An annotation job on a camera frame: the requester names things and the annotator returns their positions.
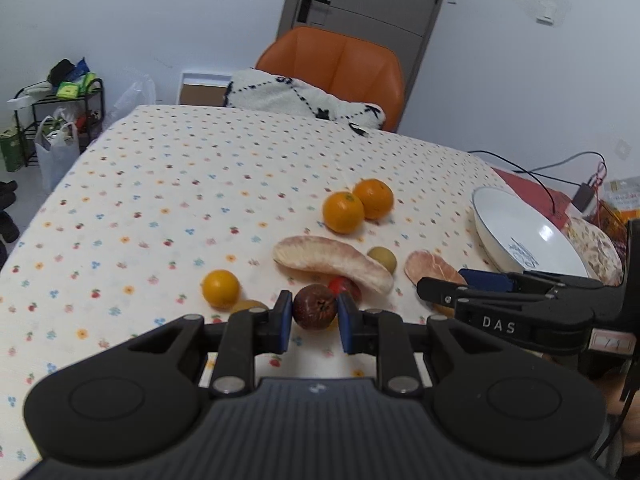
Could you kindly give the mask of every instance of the white plastic bag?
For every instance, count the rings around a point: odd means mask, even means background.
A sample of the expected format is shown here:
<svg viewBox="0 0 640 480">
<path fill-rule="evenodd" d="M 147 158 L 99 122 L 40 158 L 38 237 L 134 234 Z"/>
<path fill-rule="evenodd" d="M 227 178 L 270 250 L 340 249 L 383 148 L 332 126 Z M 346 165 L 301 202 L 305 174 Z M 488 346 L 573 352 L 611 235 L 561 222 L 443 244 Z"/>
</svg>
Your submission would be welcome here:
<svg viewBox="0 0 640 480">
<path fill-rule="evenodd" d="M 156 104 L 156 84 L 151 77 L 137 70 L 129 69 L 127 72 L 133 76 L 134 81 L 107 112 L 102 122 L 103 130 L 128 116 L 138 105 Z"/>
<path fill-rule="evenodd" d="M 65 123 L 75 123 L 82 115 L 84 115 L 84 107 L 77 101 L 65 103 L 53 112 L 54 119 L 62 119 Z"/>
<path fill-rule="evenodd" d="M 75 124 L 64 124 L 57 131 L 44 136 L 42 129 L 51 118 L 48 116 L 40 123 L 33 140 L 42 173 L 42 187 L 47 193 L 53 191 L 80 156 L 78 129 Z"/>
</svg>

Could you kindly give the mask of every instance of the white wall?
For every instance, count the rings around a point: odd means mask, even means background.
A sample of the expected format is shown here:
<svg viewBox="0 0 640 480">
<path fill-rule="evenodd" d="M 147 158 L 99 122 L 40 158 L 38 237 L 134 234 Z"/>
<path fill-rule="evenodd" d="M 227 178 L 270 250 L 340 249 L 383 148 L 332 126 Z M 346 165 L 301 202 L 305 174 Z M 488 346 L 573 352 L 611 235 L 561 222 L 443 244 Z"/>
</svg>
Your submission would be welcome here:
<svg viewBox="0 0 640 480">
<path fill-rule="evenodd" d="M 399 133 L 529 168 L 596 150 L 610 175 L 640 174 L 640 0 L 567 1 L 560 27 L 516 0 L 444 3 Z M 625 162 L 614 154 L 621 138 Z M 552 174 L 580 182 L 596 160 Z"/>
<path fill-rule="evenodd" d="M 252 66 L 274 40 L 284 0 L 0 0 L 0 126 L 4 101 L 59 60 L 86 56 L 113 102 L 123 69 L 152 76 L 175 103 L 183 70 Z"/>
</svg>

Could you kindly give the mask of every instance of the green bag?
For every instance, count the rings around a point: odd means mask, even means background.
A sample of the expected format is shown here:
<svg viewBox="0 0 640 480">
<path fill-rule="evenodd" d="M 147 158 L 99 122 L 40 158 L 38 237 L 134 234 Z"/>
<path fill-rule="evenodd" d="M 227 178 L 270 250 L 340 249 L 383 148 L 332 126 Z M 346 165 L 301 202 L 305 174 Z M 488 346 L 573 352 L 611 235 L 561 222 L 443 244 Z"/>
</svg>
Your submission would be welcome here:
<svg viewBox="0 0 640 480">
<path fill-rule="evenodd" d="M 15 128 L 0 132 L 0 150 L 7 171 L 14 172 L 22 167 L 24 161 L 20 149 L 20 139 Z"/>
</svg>

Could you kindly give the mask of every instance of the white plate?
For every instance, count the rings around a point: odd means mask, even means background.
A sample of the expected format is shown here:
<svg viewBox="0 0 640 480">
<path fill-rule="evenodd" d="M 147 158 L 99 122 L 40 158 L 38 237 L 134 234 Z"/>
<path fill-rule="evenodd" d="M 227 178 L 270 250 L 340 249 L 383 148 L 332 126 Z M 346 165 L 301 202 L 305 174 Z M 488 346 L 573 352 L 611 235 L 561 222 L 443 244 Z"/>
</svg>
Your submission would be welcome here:
<svg viewBox="0 0 640 480">
<path fill-rule="evenodd" d="M 569 240 L 519 197 L 496 187 L 479 187 L 471 200 L 478 235 L 503 272 L 541 270 L 588 277 Z"/>
</svg>

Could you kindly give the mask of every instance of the tablecloth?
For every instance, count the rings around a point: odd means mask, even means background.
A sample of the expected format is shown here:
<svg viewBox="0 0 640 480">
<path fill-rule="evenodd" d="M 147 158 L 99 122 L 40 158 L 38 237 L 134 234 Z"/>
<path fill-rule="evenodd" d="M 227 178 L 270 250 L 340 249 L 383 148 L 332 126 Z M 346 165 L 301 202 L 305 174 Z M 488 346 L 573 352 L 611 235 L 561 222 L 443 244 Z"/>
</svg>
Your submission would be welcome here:
<svg viewBox="0 0 640 480">
<path fill-rule="evenodd" d="M 424 323 L 429 309 L 402 272 L 417 248 L 456 268 L 491 269 L 473 225 L 471 193 L 507 189 L 480 159 L 410 137 L 361 137 L 322 120 L 226 108 L 143 106 L 81 156 L 37 213 L 0 274 L 0 479 L 38 459 L 22 404 L 47 374 L 187 313 L 210 322 L 200 282 L 231 270 L 245 298 L 272 304 L 326 276 L 286 272 L 271 248 L 291 235 L 331 234 L 321 208 L 332 192 L 378 178 L 395 209 L 339 237 L 398 258 L 394 290 L 364 292 Z M 215 355 L 210 355 L 206 375 Z M 295 324 L 289 351 L 256 358 L 258 376 L 375 375 L 370 356 L 347 356 L 338 331 Z"/>
</svg>

